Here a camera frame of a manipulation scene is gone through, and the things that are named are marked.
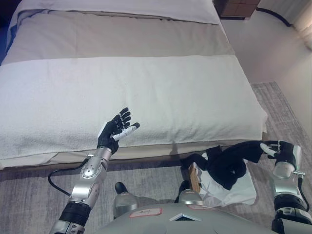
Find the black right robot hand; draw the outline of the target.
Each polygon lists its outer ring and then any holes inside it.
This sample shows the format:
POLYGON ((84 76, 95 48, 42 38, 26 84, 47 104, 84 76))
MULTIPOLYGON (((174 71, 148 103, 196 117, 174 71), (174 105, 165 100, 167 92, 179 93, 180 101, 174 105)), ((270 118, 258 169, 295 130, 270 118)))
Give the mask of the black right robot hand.
POLYGON ((302 158, 302 149, 299 145, 281 140, 263 141, 260 148, 269 159, 275 159, 275 162, 286 162, 291 164, 296 171, 299 170, 302 158))

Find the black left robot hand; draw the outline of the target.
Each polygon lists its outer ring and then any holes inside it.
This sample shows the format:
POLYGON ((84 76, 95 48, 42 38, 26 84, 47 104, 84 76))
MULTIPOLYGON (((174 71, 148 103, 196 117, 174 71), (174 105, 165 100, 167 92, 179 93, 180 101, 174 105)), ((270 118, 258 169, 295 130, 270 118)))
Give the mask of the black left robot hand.
POLYGON ((138 122, 131 125, 130 120, 131 112, 126 107, 112 120, 103 125, 97 137, 97 149, 107 148, 110 149, 111 154, 116 153, 119 148, 119 140, 127 137, 140 127, 138 122))

